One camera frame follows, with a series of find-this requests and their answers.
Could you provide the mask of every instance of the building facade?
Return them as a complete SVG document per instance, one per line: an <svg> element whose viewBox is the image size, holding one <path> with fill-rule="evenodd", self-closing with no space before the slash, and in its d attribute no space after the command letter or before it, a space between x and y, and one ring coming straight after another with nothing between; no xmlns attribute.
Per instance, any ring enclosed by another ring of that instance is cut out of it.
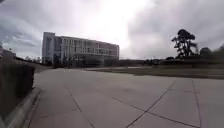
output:
<svg viewBox="0 0 224 128"><path fill-rule="evenodd" d="M42 62L60 63L71 60L119 59L119 46L101 41L75 37L55 36L55 33L44 32L42 45Z"/></svg>

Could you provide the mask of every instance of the paved ground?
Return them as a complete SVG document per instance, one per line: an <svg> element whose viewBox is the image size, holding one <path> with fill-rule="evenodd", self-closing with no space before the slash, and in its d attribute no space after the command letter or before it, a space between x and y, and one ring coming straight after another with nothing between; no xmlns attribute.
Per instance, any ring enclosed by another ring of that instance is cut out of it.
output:
<svg viewBox="0 0 224 128"><path fill-rule="evenodd" d="M57 69L35 85L30 128L224 127L224 80Z"/></svg>

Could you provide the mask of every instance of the cloudy sky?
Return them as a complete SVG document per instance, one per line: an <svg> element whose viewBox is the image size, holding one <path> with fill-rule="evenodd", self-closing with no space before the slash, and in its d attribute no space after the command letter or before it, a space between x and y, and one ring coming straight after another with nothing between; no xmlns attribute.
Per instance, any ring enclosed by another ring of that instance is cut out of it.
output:
<svg viewBox="0 0 224 128"><path fill-rule="evenodd" d="M41 56L43 32L120 45L121 58L175 56L184 28L199 47L224 43L223 0L5 0L0 41L20 57Z"/></svg>

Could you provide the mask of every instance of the grass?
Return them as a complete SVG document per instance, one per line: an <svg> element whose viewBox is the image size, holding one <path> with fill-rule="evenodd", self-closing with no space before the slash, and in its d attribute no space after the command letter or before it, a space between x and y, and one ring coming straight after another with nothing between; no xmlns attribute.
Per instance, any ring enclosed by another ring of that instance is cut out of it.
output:
<svg viewBox="0 0 224 128"><path fill-rule="evenodd" d="M160 69L160 68L108 68L97 69L94 71L110 72L110 73L125 73L133 75L155 75L155 76L170 76L170 77L189 77L189 78L211 78L224 79L224 69Z"/></svg>

